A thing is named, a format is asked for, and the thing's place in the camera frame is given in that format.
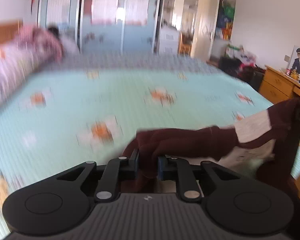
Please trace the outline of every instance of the bed sheet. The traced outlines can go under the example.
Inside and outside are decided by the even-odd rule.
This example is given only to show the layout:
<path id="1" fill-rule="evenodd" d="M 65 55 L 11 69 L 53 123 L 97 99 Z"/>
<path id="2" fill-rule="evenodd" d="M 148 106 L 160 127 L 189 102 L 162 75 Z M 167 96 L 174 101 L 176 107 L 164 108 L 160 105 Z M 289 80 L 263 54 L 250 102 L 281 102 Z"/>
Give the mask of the bed sheet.
<path id="1" fill-rule="evenodd" d="M 31 46 L 20 47 L 14 42 L 0 46 L 0 105 L 26 77 L 51 56 Z"/>
<path id="2" fill-rule="evenodd" d="M 213 67 L 188 59 L 171 66 L 178 69 L 179 60 L 197 73 L 91 64 L 32 76 L 0 109 L 0 239 L 9 232 L 1 213 L 9 194 L 88 160 L 107 163 L 138 129 L 226 126 L 272 105 Z"/>

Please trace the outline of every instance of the maroon garment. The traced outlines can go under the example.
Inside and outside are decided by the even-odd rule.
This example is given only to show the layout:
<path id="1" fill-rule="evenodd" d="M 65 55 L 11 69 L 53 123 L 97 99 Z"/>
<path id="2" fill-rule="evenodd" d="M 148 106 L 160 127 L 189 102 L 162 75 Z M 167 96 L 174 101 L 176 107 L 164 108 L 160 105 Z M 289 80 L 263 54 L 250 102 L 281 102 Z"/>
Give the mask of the maroon garment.
<path id="1" fill-rule="evenodd" d="M 219 128 L 212 126 L 200 130 L 183 129 L 158 129 L 139 131 L 136 137 L 128 144 L 123 152 L 123 156 L 130 157 L 134 149 L 139 149 L 139 170 L 140 173 L 134 182 L 124 183 L 123 188 L 128 191 L 140 191 L 151 178 L 156 177 L 157 160 L 162 155 L 172 155 L 180 157 L 211 157 L 219 161 L 235 147 L 254 149 L 260 147 L 272 139 L 276 139 L 274 147 L 274 162 L 271 168 L 261 166 L 257 175 L 261 181 L 270 176 L 273 165 L 277 162 L 280 168 L 277 170 L 283 180 L 287 181 L 290 175 L 295 152 L 281 153 L 276 150 L 287 138 L 293 122 L 295 109 L 300 106 L 300 99 L 293 98 L 280 102 L 268 108 L 268 116 L 271 127 L 261 136 L 249 142 L 240 143 L 235 128 Z"/>

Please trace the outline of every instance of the metal screw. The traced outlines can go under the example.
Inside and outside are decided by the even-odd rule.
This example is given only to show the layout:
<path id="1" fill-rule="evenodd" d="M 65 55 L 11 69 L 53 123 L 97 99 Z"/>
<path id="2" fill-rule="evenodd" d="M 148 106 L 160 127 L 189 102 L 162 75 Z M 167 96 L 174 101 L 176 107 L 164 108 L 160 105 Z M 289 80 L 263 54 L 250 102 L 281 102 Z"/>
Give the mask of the metal screw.
<path id="1" fill-rule="evenodd" d="M 196 190 L 188 190 L 184 193 L 186 198 L 198 198 L 200 193 Z"/>
<path id="2" fill-rule="evenodd" d="M 97 193 L 98 199 L 109 199 L 112 197 L 112 194 L 109 191 L 100 191 Z"/>

